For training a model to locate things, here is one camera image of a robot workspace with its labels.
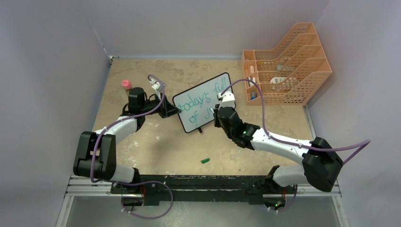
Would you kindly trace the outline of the white whiteboard with black frame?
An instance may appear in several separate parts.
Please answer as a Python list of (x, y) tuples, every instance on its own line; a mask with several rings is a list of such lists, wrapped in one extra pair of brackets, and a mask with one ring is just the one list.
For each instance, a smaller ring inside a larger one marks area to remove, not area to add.
[(230, 75), (224, 72), (173, 96), (174, 105), (182, 111), (178, 116), (184, 132), (196, 131), (214, 121), (210, 108), (219, 104), (218, 94), (230, 84)]

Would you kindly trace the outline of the green marker cap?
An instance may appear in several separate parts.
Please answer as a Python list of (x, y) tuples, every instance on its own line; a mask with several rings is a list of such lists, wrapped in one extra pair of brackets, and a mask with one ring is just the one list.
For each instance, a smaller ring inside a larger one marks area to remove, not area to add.
[(202, 164), (205, 164), (205, 163), (207, 163), (207, 162), (209, 162), (209, 161), (210, 161), (210, 158), (206, 158), (206, 159), (201, 160), (201, 163), (202, 163)]

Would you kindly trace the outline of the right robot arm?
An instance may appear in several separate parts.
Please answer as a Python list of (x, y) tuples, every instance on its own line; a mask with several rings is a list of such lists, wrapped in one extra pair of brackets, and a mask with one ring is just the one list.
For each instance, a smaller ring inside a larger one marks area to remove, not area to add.
[(270, 192), (278, 192), (293, 184), (308, 183), (322, 192), (331, 192), (344, 165), (335, 152), (323, 152), (330, 148), (320, 137), (313, 141), (296, 140), (243, 122), (232, 107), (214, 109), (214, 125), (222, 128), (227, 137), (241, 148), (270, 152), (296, 162), (297, 166), (274, 166), (265, 180)]

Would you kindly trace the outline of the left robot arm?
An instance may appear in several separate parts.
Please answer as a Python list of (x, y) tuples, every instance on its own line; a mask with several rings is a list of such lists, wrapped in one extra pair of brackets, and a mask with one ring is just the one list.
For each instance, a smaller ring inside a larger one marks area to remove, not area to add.
[(139, 171), (117, 164), (117, 144), (137, 132), (145, 123), (146, 115), (159, 114), (167, 118), (181, 113), (164, 94), (153, 94), (153, 97), (147, 96), (144, 89), (134, 87), (129, 90), (128, 103), (115, 122), (97, 131), (81, 133), (73, 164), (74, 175), (88, 177), (95, 182), (119, 182), (128, 193), (138, 192), (141, 187)]

